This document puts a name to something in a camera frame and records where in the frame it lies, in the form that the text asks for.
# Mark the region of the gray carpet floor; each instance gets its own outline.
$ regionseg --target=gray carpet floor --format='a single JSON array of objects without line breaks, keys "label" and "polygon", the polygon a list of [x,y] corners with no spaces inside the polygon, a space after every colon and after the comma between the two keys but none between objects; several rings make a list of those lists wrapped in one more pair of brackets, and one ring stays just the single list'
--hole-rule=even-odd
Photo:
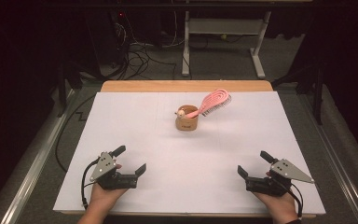
[{"label": "gray carpet floor", "polygon": [[[287,73],[301,40],[302,38],[285,40],[278,37],[264,41],[260,51],[260,59],[268,81],[282,77]],[[181,47],[160,49],[147,47],[148,56],[160,63],[149,61],[148,67],[141,76],[136,76],[132,79],[257,79],[248,52],[248,49],[254,44],[254,37],[245,37],[234,43],[228,43],[214,38],[206,42],[203,37],[195,36],[190,43],[192,46],[190,53],[191,77],[181,76]],[[142,47],[132,46],[131,49],[137,50],[142,49]],[[131,61],[133,68],[128,70],[126,77],[134,74],[136,65],[141,63],[142,59],[134,58]],[[105,67],[103,71],[106,74],[111,72],[109,67]],[[358,146],[356,141],[346,126],[345,120],[337,111],[334,100],[326,87],[324,87],[322,107],[323,125],[318,126],[315,125],[314,119],[310,115],[312,96],[297,95],[295,86],[296,83],[282,84],[275,91],[281,97],[296,140],[310,168],[310,173],[317,180],[318,190],[326,210],[325,215],[303,219],[303,223],[358,223],[358,216],[355,212],[356,207],[353,207],[348,201],[348,195],[344,190],[345,186],[340,181],[335,165],[332,164],[328,150],[326,150],[326,146],[335,150],[339,164],[345,168],[345,174],[358,192]],[[82,112],[82,118],[87,117],[93,99],[90,99],[85,104],[83,103],[99,91],[100,88],[101,83],[85,81],[84,87],[76,91],[76,98],[73,100],[71,111],[68,111],[68,114],[78,113],[75,113],[67,120],[62,130],[61,138],[55,144],[57,155],[64,167],[69,166],[86,123],[85,120],[80,118],[80,113]],[[54,118],[56,115],[57,109],[52,112],[51,117]],[[43,145],[43,141],[51,129],[47,121],[2,190],[0,194],[0,223],[27,174],[38,149]],[[326,138],[321,136],[321,129]],[[52,211],[64,177],[65,172],[58,165],[53,148],[17,223],[76,223],[79,216],[64,215]],[[217,222],[268,223],[266,220],[245,218],[114,217],[114,223]]]}]

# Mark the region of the brown container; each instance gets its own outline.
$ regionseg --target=brown container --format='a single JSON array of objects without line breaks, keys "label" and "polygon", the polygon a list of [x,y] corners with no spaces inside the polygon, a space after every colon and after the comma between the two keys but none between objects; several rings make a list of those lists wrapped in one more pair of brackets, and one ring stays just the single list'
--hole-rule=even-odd
[{"label": "brown container", "polygon": [[[191,112],[194,112],[198,110],[193,105],[182,105],[178,108],[178,111],[183,110],[185,111],[185,115],[189,114]],[[199,121],[199,116],[196,116],[195,118],[188,119],[186,116],[177,116],[175,124],[176,128],[180,131],[194,131],[197,129],[197,123]]]}]

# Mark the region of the dark background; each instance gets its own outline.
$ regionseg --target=dark background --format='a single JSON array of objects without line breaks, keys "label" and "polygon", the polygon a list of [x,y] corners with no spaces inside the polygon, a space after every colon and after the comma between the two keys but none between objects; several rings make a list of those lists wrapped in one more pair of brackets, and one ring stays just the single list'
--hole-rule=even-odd
[{"label": "dark background", "polygon": [[[174,33],[173,20],[167,19],[172,13],[126,13],[136,35],[155,45],[160,43],[161,30]],[[192,12],[193,16],[200,17],[227,15],[211,13]],[[358,5],[344,13],[339,10],[328,14],[292,11],[272,15],[267,37],[284,34],[292,38],[307,33],[292,71],[310,62],[323,65],[324,83],[358,142]],[[177,16],[179,35],[183,36],[184,12],[178,12]],[[230,16],[242,18],[243,14]],[[58,83],[58,68],[63,65],[65,74],[70,74],[67,78],[74,79],[71,83],[78,85],[79,71],[89,70],[98,76],[98,63],[117,56],[101,52],[106,48],[111,49],[110,52],[117,49],[115,36],[109,33],[108,26],[109,22],[101,19],[101,14],[98,17],[45,10],[36,1],[0,1],[0,189],[54,105],[50,94]],[[104,30],[104,39],[92,34],[98,31],[92,27]],[[96,40],[105,45],[95,47]],[[79,63],[83,68],[68,62]],[[310,85],[315,81],[313,75],[305,79]]]}]

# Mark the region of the hairbrush handle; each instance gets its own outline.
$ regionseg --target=hairbrush handle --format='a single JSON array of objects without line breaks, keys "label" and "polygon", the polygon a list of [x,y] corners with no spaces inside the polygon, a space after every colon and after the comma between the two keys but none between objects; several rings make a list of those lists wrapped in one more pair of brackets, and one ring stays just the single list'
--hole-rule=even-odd
[{"label": "hairbrush handle", "polygon": [[209,113],[215,111],[215,109],[221,106],[227,105],[231,102],[231,96],[226,90],[218,89],[209,93],[202,101],[200,108],[194,112],[186,114],[188,119],[195,118],[198,114],[207,116]]}]

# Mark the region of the wooden holder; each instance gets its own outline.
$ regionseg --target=wooden holder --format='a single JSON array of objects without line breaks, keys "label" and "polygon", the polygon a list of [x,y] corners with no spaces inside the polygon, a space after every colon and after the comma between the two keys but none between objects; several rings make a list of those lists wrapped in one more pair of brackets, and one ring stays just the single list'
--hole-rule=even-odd
[{"label": "wooden holder", "polygon": [[[180,110],[185,111],[185,115],[186,115],[198,109],[193,105],[182,105],[181,107],[179,107],[178,111]],[[177,116],[175,124],[176,124],[176,128],[180,131],[194,131],[197,129],[198,122],[199,122],[199,116],[196,116],[195,118],[192,119],[188,119],[186,118],[186,116],[183,117]]]}]

